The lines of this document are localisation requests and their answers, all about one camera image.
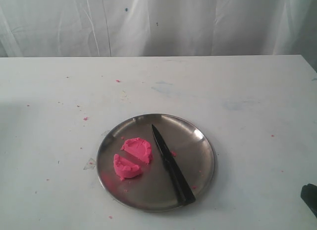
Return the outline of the black knife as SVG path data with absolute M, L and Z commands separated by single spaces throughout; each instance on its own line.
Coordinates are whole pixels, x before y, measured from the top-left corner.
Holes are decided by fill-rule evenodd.
M 193 194 L 191 187 L 189 186 L 174 157 L 172 156 L 172 153 L 167 147 L 162 135 L 153 124 L 151 126 L 153 137 L 160 151 L 163 165 L 170 176 L 178 203 L 182 206 L 194 203 L 196 201 L 196 197 Z

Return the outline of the pink dough lump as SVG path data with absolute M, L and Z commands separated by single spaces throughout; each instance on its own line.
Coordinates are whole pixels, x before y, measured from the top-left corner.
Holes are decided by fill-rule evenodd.
M 150 164 L 153 159 L 151 144 L 147 140 L 139 137 L 125 140 L 121 150 L 131 154 L 147 165 Z
M 141 167 L 118 154 L 113 157 L 113 168 L 121 181 L 135 178 L 143 173 Z

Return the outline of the round steel plate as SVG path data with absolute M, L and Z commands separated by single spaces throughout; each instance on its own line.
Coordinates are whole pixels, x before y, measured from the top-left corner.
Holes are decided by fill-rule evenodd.
M 167 114 L 129 118 L 104 138 L 97 154 L 97 173 L 104 189 L 121 204 L 146 212 L 163 212 L 183 206 L 180 194 L 163 163 L 153 136 L 155 126 L 177 162 L 195 198 L 207 189 L 215 170 L 215 154 L 203 133 L 190 122 Z M 149 164 L 122 149 L 124 142 L 141 138 L 152 148 Z M 138 165 L 142 174 L 121 179 L 115 173 L 114 156 Z

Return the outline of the white backdrop curtain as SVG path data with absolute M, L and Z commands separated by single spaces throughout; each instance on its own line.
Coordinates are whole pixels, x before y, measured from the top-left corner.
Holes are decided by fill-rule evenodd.
M 314 55 L 317 0 L 0 0 L 7 57 Z

